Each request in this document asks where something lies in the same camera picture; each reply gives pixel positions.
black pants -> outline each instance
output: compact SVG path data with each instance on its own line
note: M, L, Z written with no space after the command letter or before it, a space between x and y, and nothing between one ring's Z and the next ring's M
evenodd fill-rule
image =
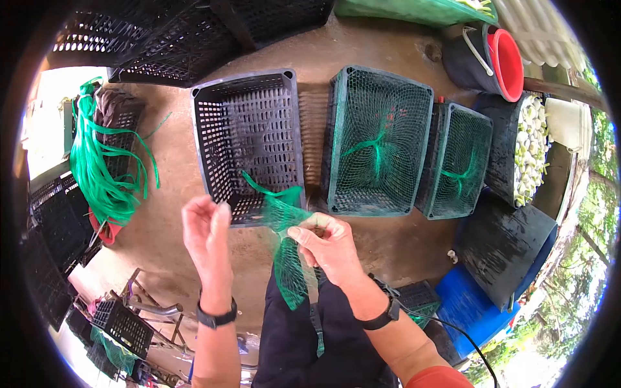
M254 388L397 387L395 375L356 323L339 287L320 281L318 311L325 353L319 358L310 309L308 298L297 310L289 309L272 268Z

forearm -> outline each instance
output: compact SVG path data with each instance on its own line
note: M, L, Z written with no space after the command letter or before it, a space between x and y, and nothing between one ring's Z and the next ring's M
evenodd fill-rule
M231 288L203 283L201 309L211 315L223 315L231 309ZM194 357L194 387L238 387L241 377L235 322L215 330L199 323Z
M371 278L360 277L343 285L342 289L357 319L372 320L386 311L388 296ZM399 320L365 332L379 355L404 384L425 368L448 366L429 337L402 310Z

black bucket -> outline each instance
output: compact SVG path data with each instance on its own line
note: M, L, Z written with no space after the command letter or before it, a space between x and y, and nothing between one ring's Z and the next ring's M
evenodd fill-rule
M533 205L515 210L485 189L474 213L460 228L455 253L496 307L503 311L511 296L523 291L522 283L535 259L550 254L552 244L548 238L551 234L555 237L556 228L556 221Z
M517 121L524 99L523 93L517 102L507 102L497 94L481 93L474 103L474 110L489 117L494 122L492 148L489 152L485 184L513 208L515 181L515 143L517 141Z
M487 44L488 31L493 34L496 27L484 24L480 30L466 32L468 40L486 63L487 69L479 62L463 35L443 44L442 63L448 77L460 88L487 91L503 96Z

hand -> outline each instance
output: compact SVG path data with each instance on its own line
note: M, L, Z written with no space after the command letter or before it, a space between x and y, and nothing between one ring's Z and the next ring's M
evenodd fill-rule
M324 236L318 237L310 230L313 228L325 230ZM314 213L299 227L289 228L287 233L300 244L300 253L306 263L320 266L332 284L344 288L366 277L353 243L351 227L345 221Z
M233 284L233 271L227 246L231 209L228 203L217 205L210 196L192 198L181 210L183 243L201 278L206 285L217 288Z

black cable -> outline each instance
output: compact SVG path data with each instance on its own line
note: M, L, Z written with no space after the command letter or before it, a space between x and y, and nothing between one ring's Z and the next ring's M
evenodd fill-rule
M434 317L429 317L428 315L424 315L424 314L420 314L414 311L411 311L410 309L408 309L406 306L404 306L403 304L401 304L401 307L403 308L403 310L411 315L416 315L418 317L422 317L422 318L427 318L427 319L432 319L434 321L440 322L443 325L447 325L450 326L452 328L454 328L455 330L457 330L458 332L460 332L461 334L464 334L466 336L466 338L468 339L468 341L470 341L470 343L474 346L474 348L476 349L476 352L479 353L479 355L481 356L481 359L483 360L483 362L485 363L485 366L487 367L487 369L489 370L489 373L492 375L492 378L494 379L494 388L498 388L498 379L496 379L496 375L494 374L494 370L492 369L492 366L489 364L489 362L487 361L487 359L485 358L485 356L483 355L483 352L479 349L478 346L476 346L476 343L474 343L474 341L472 340L472 338L470 338L470 336L464 332L462 329L458 328L457 326L455 326L452 323L448 323L443 321L442 319L439 318L434 318Z

